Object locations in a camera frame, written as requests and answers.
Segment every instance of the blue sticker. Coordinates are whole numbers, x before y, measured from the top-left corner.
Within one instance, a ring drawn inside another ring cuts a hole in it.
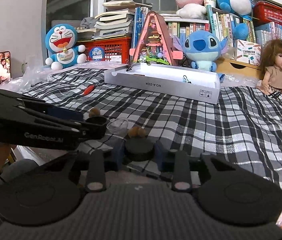
[[[89,53],[90,60],[100,61],[105,58],[104,49],[100,47],[94,47],[90,50]]]

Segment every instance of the black robotic device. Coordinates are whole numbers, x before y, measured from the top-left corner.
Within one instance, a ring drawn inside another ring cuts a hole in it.
[[[92,130],[100,131],[97,136],[105,132],[103,124],[77,121],[78,112],[65,114],[61,108],[8,91],[0,91],[0,107],[6,111],[0,111],[0,141],[7,143],[71,149],[81,140],[95,138]],[[62,119],[69,115],[70,120]],[[24,136],[28,132],[50,138],[47,131],[63,141]],[[160,141],[138,151],[131,142],[121,141],[112,150],[91,155],[69,152],[1,185],[0,240],[282,240],[276,225],[282,211],[277,185],[215,155],[172,153]],[[154,160],[161,172],[173,173],[170,186],[106,187],[105,172],[146,158]],[[85,170],[86,183],[79,188],[79,175]],[[198,171],[201,187],[192,188],[190,171]]]
[[[74,150],[80,142],[101,139],[107,119],[0,90],[0,142],[46,149]]]

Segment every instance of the checkered blanket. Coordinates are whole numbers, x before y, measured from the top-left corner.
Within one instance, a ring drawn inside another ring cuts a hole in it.
[[[108,118],[126,117],[129,128],[143,127],[148,138],[160,140],[167,149],[184,150],[192,156],[206,152],[267,178],[282,188],[282,94],[267,97],[250,87],[221,88],[219,104],[211,105],[146,90],[104,83],[103,70],[74,69],[53,75],[26,95],[64,108],[88,112],[97,107]],[[88,96],[82,91],[95,84]],[[80,150],[111,149],[118,135],[87,141]],[[129,168],[158,179],[153,161],[130,163]]]

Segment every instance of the red crate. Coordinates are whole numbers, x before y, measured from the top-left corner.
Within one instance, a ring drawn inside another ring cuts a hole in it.
[[[130,37],[121,37],[100,41],[80,41],[76,45],[83,44],[86,47],[84,53],[89,58],[89,52],[94,47],[101,47],[105,52],[105,59],[103,61],[110,61],[111,56],[113,55],[121,55],[121,60],[123,64],[129,64],[130,55],[129,50],[131,48],[131,38]]]
[[[254,15],[258,18],[257,24],[265,24],[268,22],[275,22],[282,26],[282,8],[260,1],[254,6]]]

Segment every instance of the photo of woman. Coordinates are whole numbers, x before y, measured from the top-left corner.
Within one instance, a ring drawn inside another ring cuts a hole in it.
[[[0,53],[0,84],[11,78],[10,53]]]

